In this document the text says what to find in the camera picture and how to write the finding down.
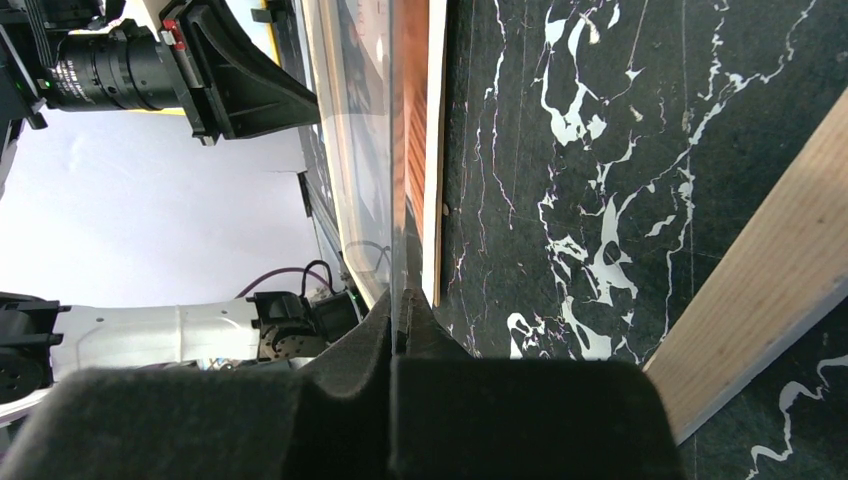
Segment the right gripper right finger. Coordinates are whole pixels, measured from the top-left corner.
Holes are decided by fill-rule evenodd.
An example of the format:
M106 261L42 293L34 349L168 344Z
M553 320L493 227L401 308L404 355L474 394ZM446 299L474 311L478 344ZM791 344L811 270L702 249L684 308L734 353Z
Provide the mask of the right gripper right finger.
M393 308L390 471L397 479L681 479L660 396L637 366L478 359L419 289Z

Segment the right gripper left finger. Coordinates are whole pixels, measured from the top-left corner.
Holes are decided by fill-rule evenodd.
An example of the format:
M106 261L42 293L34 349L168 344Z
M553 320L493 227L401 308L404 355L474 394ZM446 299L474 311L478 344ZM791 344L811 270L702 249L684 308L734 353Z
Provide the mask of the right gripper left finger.
M382 479L391 300L296 371L88 370L25 421L5 479Z

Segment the wooden picture frame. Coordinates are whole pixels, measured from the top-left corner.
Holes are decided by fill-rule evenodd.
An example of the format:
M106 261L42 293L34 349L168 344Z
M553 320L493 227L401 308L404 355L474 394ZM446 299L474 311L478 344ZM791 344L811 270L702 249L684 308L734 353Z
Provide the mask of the wooden picture frame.
M644 366L682 443L847 296L841 95Z

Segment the yellow rimmed whiteboard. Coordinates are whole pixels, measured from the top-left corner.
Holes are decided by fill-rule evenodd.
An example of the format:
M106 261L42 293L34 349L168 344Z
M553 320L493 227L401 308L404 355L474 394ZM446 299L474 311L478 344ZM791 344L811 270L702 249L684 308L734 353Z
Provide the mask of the yellow rimmed whiteboard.
M148 27L154 35L157 35L156 30L159 25L160 13L169 4L170 1L127 0L122 15L117 20L112 21L110 27L117 26L125 19L131 19L139 26ZM254 10L270 9L269 1L234 0L225 1L225 4L251 42L276 65L292 73L290 66L287 65L288 61L284 59L284 50L291 44L291 41L288 40L287 44L284 43L282 34L275 30L276 24L273 22L273 18L270 18L268 22L253 18Z

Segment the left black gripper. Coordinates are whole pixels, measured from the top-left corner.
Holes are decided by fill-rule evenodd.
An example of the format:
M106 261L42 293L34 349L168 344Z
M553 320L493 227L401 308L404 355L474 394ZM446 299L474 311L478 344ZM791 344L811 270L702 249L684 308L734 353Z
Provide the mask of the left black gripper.
M46 103L64 112L182 108L200 141L252 139L320 121L316 95L254 45L224 1L171 1L158 36L125 19L58 44Z

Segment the black marble pattern mat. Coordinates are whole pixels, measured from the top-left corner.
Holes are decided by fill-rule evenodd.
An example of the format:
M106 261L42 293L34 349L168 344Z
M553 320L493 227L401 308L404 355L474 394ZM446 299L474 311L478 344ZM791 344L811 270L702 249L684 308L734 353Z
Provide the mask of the black marble pattern mat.
M428 2L446 5L437 322L478 359L645 373L847 97L846 3ZM675 443L681 479L845 478L847 299Z

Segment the clear plastic sheet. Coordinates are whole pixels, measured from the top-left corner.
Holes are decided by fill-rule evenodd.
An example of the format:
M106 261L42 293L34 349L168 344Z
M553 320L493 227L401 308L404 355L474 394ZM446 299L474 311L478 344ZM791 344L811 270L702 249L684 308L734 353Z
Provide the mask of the clear plastic sheet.
M401 5L306 1L303 11L342 257L368 306L387 301L397 348Z

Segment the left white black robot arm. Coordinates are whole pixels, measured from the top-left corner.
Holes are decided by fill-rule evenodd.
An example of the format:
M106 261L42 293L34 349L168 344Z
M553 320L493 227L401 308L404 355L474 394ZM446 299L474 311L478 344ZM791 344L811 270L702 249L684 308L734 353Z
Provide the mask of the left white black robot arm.
M147 1L147 23L121 1L1 5L1 172L44 109L181 108L205 146L318 120L315 94L251 40L225 1ZM90 368L294 362L320 355L367 307L321 275L323 298L251 283L223 303L104 309L1 296L1 421L26 416L56 383Z

